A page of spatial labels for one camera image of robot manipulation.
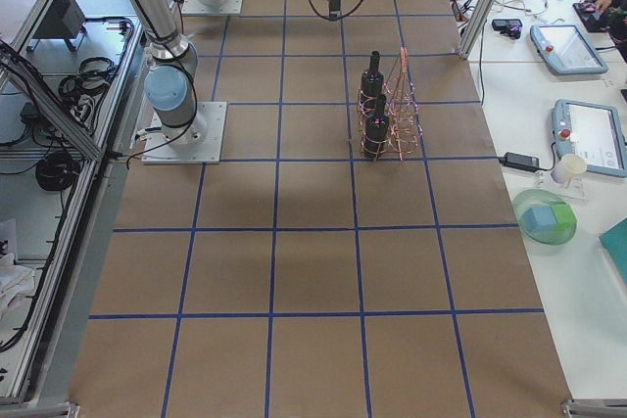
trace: wine bottle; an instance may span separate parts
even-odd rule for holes
[[[379,72],[380,58],[381,56],[378,51],[372,51],[370,54],[370,65],[362,74],[360,103],[362,104],[362,112],[365,116],[372,114],[376,97],[378,97],[381,90],[383,90],[383,74]]]
[[[385,141],[390,126],[390,118],[385,116],[386,101],[385,95],[379,94],[375,99],[374,112],[365,119],[363,154],[367,159],[375,160],[385,150]]]

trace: tablet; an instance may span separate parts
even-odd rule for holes
[[[607,64],[576,24],[534,24],[530,37],[557,75],[607,72]]]
[[[584,158],[588,171],[627,177],[625,138],[616,108],[558,100],[553,122],[558,157],[576,154]]]

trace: paper cup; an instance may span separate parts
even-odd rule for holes
[[[567,185],[574,176],[585,173],[587,169],[588,164],[583,158],[575,154],[564,154],[551,172],[551,177],[555,183]]]

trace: person's hand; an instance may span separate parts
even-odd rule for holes
[[[611,0],[597,0],[597,2],[595,2],[595,7],[597,7],[597,10],[601,13],[607,10],[607,7],[609,7],[610,5]]]

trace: green block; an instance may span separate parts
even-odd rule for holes
[[[577,225],[577,217],[575,217],[572,208],[567,203],[556,203],[551,205],[557,226],[554,230],[561,231]]]
[[[618,272],[627,283],[627,219],[600,236],[601,245],[609,252]]]

